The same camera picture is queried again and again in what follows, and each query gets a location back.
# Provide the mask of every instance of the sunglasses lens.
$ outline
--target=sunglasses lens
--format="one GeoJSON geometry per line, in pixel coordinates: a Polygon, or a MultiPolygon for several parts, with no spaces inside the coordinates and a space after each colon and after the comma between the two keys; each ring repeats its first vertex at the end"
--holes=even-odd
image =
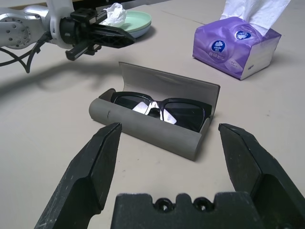
{"type": "Polygon", "coordinates": [[[149,101],[147,99],[137,96],[121,96],[118,97],[114,103],[142,114],[146,112],[149,105],[149,101]]]}
{"type": "Polygon", "coordinates": [[[169,117],[165,115],[168,112],[172,117],[175,118],[175,125],[199,132],[203,120],[204,120],[204,110],[193,104],[186,103],[168,103],[164,107],[165,111],[163,113],[164,120],[169,117]]]}

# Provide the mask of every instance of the white table surface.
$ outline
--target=white table surface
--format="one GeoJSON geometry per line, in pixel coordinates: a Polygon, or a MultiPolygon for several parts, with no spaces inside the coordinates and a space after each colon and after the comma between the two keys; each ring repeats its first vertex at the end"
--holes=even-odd
{"type": "MultiPolygon", "coordinates": [[[[182,18],[181,8],[176,15],[157,5],[136,10],[151,14],[152,29],[132,46],[102,48],[95,56],[70,62],[64,50],[46,44],[34,57],[30,74],[18,63],[1,67],[0,228],[34,228],[69,162],[103,127],[89,116],[91,101],[109,88],[122,90],[118,61],[217,83],[221,91],[196,162],[121,135],[106,207],[91,219],[90,229],[110,228],[115,197],[122,192],[174,201],[181,192],[213,200],[217,192],[233,191],[219,123],[254,134],[305,195],[305,48],[293,47],[296,37],[304,36],[300,19],[305,5],[291,2],[274,26],[283,36],[272,64],[241,82],[192,58],[193,35],[201,24],[182,18]]],[[[0,62],[5,60],[0,55],[0,62]]]]}

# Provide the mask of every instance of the sunglasses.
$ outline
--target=sunglasses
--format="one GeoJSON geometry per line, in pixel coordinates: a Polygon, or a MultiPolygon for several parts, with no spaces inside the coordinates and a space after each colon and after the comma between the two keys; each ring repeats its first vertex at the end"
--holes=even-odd
{"type": "Polygon", "coordinates": [[[212,112],[211,105],[193,99],[155,101],[149,95],[137,92],[114,92],[111,102],[196,132],[200,132],[212,112]]]}

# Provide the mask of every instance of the cable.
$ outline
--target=cable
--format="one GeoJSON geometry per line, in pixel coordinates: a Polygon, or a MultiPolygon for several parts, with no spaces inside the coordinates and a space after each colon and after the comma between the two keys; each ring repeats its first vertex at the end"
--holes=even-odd
{"type": "Polygon", "coordinates": [[[37,43],[35,44],[35,46],[32,48],[32,50],[30,51],[30,55],[27,61],[27,65],[25,68],[26,73],[30,73],[30,66],[33,60],[33,57],[35,55],[35,53],[39,53],[40,52],[40,47],[44,45],[45,42],[48,42],[52,40],[52,36],[50,32],[45,32],[37,41],[37,43]]]}
{"type": "Polygon", "coordinates": [[[45,42],[48,42],[52,39],[52,36],[51,36],[51,33],[50,32],[45,32],[40,38],[39,40],[37,41],[37,43],[35,44],[35,46],[28,52],[26,52],[25,54],[23,54],[22,56],[17,56],[15,55],[14,53],[6,50],[6,49],[3,49],[3,48],[0,48],[0,51],[10,55],[12,58],[14,58],[13,60],[11,61],[6,61],[6,62],[3,62],[3,63],[0,63],[0,67],[2,66],[5,66],[5,65],[8,65],[8,64],[11,64],[11,63],[15,63],[15,62],[19,62],[21,63],[21,65],[23,66],[23,68],[25,69],[26,73],[30,73],[30,66],[31,66],[31,63],[32,63],[32,60],[33,60],[33,57],[36,53],[39,53],[40,52],[40,47],[45,43],[45,42]],[[27,60],[27,64],[25,64],[23,62],[23,58],[25,57],[28,57],[28,60],[27,60]]]}
{"type": "Polygon", "coordinates": [[[21,57],[19,57],[19,56],[13,54],[12,52],[10,52],[10,51],[8,51],[8,50],[6,50],[6,49],[3,49],[3,48],[0,48],[0,51],[5,52],[6,54],[8,54],[8,55],[10,55],[12,58],[14,58],[14,60],[0,63],[0,67],[5,66],[5,65],[8,65],[8,64],[11,64],[11,63],[15,63],[15,62],[17,62],[17,61],[19,61],[19,62],[22,64],[22,66],[23,66],[24,68],[26,67],[26,65],[25,65],[25,63],[22,61],[22,59],[23,59],[24,57],[28,56],[28,55],[30,54],[30,51],[28,51],[27,53],[23,54],[21,57]]]}

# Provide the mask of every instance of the glasses frame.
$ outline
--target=glasses frame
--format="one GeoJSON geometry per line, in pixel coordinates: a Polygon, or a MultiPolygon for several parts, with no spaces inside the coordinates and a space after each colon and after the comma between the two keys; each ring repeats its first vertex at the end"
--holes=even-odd
{"type": "Polygon", "coordinates": [[[212,113],[212,106],[197,100],[193,100],[193,99],[182,99],[182,98],[168,98],[168,99],[164,99],[163,101],[156,101],[153,98],[151,98],[149,95],[147,94],[142,94],[142,93],[138,93],[138,92],[114,92],[111,96],[111,102],[115,104],[115,101],[122,96],[135,96],[135,97],[140,97],[140,98],[144,98],[147,99],[150,102],[150,105],[153,102],[156,102],[158,104],[158,108],[160,109],[160,117],[162,118],[161,120],[164,120],[164,108],[167,104],[170,103],[184,103],[184,104],[191,104],[191,105],[196,105],[198,107],[200,107],[203,110],[203,121],[199,127],[199,131],[201,130],[203,124],[205,123],[206,119],[208,117],[211,116],[212,113]]]}

